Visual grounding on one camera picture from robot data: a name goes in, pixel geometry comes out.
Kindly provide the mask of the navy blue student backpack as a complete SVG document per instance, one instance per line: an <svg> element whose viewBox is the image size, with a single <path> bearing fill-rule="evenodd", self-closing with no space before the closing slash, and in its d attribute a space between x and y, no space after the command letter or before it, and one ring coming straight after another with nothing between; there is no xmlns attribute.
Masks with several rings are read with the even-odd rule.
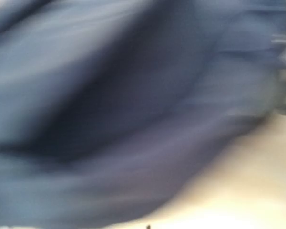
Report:
<svg viewBox="0 0 286 229"><path fill-rule="evenodd" d="M0 227L146 216L280 104L286 0L0 0Z"/></svg>

